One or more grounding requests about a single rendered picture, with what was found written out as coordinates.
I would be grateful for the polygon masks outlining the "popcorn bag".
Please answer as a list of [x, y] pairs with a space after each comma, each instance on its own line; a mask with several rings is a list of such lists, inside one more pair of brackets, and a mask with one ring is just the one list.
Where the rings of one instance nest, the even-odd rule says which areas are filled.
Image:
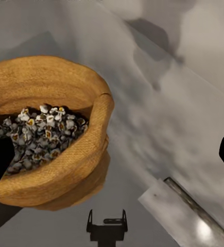
[[[109, 137], [114, 101], [107, 82], [92, 68], [60, 56], [33, 55], [0, 62], [0, 126], [16, 124], [23, 109], [41, 114], [40, 106], [64, 108], [88, 124], [60, 155], [34, 170], [4, 175], [0, 202], [38, 206], [80, 184], [97, 167]], [[0, 127], [1, 129], [1, 127]]]

